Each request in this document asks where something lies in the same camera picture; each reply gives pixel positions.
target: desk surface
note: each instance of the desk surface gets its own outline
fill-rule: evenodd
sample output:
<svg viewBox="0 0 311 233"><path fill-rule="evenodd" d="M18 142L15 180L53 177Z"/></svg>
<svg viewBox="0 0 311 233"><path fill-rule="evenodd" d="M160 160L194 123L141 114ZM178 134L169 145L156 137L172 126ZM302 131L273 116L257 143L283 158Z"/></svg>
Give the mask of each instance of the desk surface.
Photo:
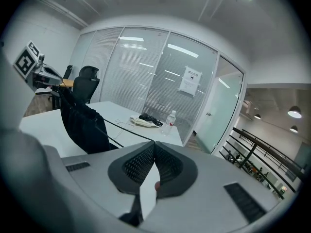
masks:
<svg viewBox="0 0 311 233"><path fill-rule="evenodd" d="M60 87L73 87L74 80L63 79L63 82L59 85Z"/></svg>
<svg viewBox="0 0 311 233"><path fill-rule="evenodd" d="M96 110L103 118L113 123L116 123L117 119L126 123L130 116L139 115L137 112L126 109L109 101L91 103L88 104L88 106ZM115 137L121 130L120 128L115 127L114 125L107 122L105 124L107 133L112 138ZM54 110L24 117L19 128L24 133L36 137L41 144L55 147L62 158L86 154L68 136L62 121L60 110ZM153 139L154 141L162 141L182 146L178 130L175 126L172 128L171 134L169 136L162 135L161 128L146 128L136 126L133 132ZM148 141L147 139L133 135L126 131L123 131L115 140L125 147Z"/></svg>

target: floor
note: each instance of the floor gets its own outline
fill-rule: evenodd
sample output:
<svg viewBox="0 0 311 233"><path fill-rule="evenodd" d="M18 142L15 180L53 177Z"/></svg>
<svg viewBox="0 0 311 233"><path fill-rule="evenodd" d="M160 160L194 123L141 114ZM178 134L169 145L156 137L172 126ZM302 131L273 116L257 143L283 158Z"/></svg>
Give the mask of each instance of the floor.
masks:
<svg viewBox="0 0 311 233"><path fill-rule="evenodd" d="M35 95L24 114L24 117L51 111L52 99L48 100L49 96L50 94Z"/></svg>
<svg viewBox="0 0 311 233"><path fill-rule="evenodd" d="M47 112L52 110L52 99L48 100L50 94L44 95L35 95L30 105L28 106L24 117L32 116L35 114L39 114L42 112ZM188 143L186 144L187 148L192 150L202 151L200 145L196 141L196 137L194 134L191 135Z"/></svg>

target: paper sign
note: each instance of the paper sign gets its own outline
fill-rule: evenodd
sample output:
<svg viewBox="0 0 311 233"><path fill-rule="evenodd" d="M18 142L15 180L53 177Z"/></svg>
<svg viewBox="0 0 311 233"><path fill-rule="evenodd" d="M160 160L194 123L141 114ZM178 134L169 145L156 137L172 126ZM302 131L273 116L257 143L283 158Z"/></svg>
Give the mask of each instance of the paper sign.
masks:
<svg viewBox="0 0 311 233"><path fill-rule="evenodd" d="M179 91L187 92L195 95L196 90L202 76L202 72L198 72L190 67L186 67L184 76L179 86Z"/></svg>

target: plastic bottle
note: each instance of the plastic bottle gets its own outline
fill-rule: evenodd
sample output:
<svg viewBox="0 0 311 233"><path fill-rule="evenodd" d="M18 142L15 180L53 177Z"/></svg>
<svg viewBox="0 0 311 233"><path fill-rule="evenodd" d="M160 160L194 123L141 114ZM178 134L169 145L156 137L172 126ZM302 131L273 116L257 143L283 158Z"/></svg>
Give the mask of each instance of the plastic bottle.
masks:
<svg viewBox="0 0 311 233"><path fill-rule="evenodd" d="M171 132L171 129L176 121L175 117L176 111L172 111L172 113L166 118L166 122L163 125L162 134L168 136Z"/></svg>

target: black metal railing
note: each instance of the black metal railing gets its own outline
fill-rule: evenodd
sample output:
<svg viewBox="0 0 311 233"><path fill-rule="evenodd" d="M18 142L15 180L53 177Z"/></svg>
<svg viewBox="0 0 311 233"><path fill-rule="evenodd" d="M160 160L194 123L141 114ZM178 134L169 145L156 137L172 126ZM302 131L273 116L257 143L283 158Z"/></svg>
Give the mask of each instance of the black metal railing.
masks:
<svg viewBox="0 0 311 233"><path fill-rule="evenodd" d="M248 172L247 168L245 167L245 164L248 163L251 167L255 168L256 173L260 174L262 176L262 178L264 178L268 184L276 191L276 193L280 196L280 198L283 199L282 194L275 188L275 186L270 182L270 180L268 180L268 178L263 175L260 170L254 166L253 163L250 162L249 157L251 155L256 156L260 161L262 161L267 167L269 167L277 176L279 176L279 178L281 180L283 180L283 182L293 191L296 192L295 189L291 186L291 184L289 184L289 182L284 179L284 177L282 175L280 175L274 168L272 168L265 160L263 160L260 156L258 156L256 153L254 153L254 150L257 150L258 148L260 148L261 150L263 150L265 152L265 157L267 157L267 155L269 155L273 160L275 160L276 162L280 163L282 167L286 168L287 171L290 171L293 175L295 175L296 177L298 177L301 181L304 181L304 174L301 173L301 169L298 168L298 165L295 165L296 163L293 163L294 161L291 160L290 158L284 158L282 155L276 153L275 151L273 151L271 149L271 147L269 148L268 146L266 146L264 143L262 143L261 141L258 140L258 138L254 138L252 137L250 134L248 134L245 131L240 131L239 129L233 128L233 131L237 132L238 134L240 134L243 138L245 138L246 140L250 141L252 144L252 148L248 148L244 143L242 143L241 141L239 141L238 139L236 139L233 136L229 136L230 138L232 138L233 140L235 140L239 145L243 146L246 150L248 150L248 154L244 155L241 153L241 151L239 151L235 146L233 146L233 144L231 144L229 141L226 141L227 144L229 144L235 151L237 151L240 156L242 156L244 158L244 160L239 163L239 168L243 169L244 171ZM238 160L233 156L233 154L231 154L230 151L228 151L228 149L223 146L224 150L228 153L227 157L230 156L233 159L233 163L237 162Z"/></svg>
<svg viewBox="0 0 311 233"><path fill-rule="evenodd" d="M255 140L259 140L260 142L262 142L263 144L265 144L268 148L272 149L274 152L277 152L277 154L286 159L289 160L294 166L297 167L297 169L299 169L299 171L301 171L303 168L298 165L295 161L293 161L291 158L289 158L287 155L285 155L284 153L282 153L281 151L279 151L278 149L276 149L275 147L273 147L272 145L270 145L269 143L265 142L264 140L260 139L259 137L255 136L254 134L246 131L246 130L242 130L243 132L253 136L255 138ZM246 137L244 137L243 135L240 135L239 138L245 140L246 142L248 142L249 144L251 144L251 147L254 145L254 143L252 141L250 141L249 139L247 139ZM276 164L278 166L279 169L283 170L285 172L285 174L291 179L291 181L294 181L296 178L296 175L294 173L292 173L286 166L284 166L278 159L276 159L274 156L272 156L270 153L268 153L267 151L265 151L263 148L261 148L260 146L257 146L256 149L262 153L264 155L264 157L268 158L269 160L271 160L274 164Z"/></svg>

